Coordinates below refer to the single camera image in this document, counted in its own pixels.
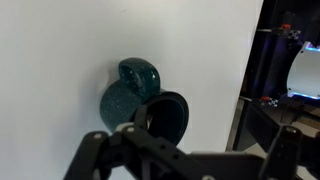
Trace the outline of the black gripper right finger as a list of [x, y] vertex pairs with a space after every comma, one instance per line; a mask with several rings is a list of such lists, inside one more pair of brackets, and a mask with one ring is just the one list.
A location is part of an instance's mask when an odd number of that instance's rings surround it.
[[250, 104], [246, 128], [267, 153], [258, 177], [260, 180], [295, 180], [303, 166], [320, 179], [320, 136], [305, 135], [291, 125], [279, 125], [258, 105]]

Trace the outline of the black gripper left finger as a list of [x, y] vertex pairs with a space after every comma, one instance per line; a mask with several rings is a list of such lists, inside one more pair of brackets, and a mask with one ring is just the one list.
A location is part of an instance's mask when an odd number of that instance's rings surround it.
[[207, 174], [199, 161], [147, 132], [146, 105], [111, 136], [103, 131], [86, 134], [63, 180], [108, 180], [121, 166], [138, 180], [202, 180]]

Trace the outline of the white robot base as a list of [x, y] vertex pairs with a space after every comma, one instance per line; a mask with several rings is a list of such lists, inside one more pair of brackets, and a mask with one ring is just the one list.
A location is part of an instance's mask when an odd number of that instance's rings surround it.
[[293, 60], [287, 78], [287, 96], [320, 99], [320, 49], [306, 41]]

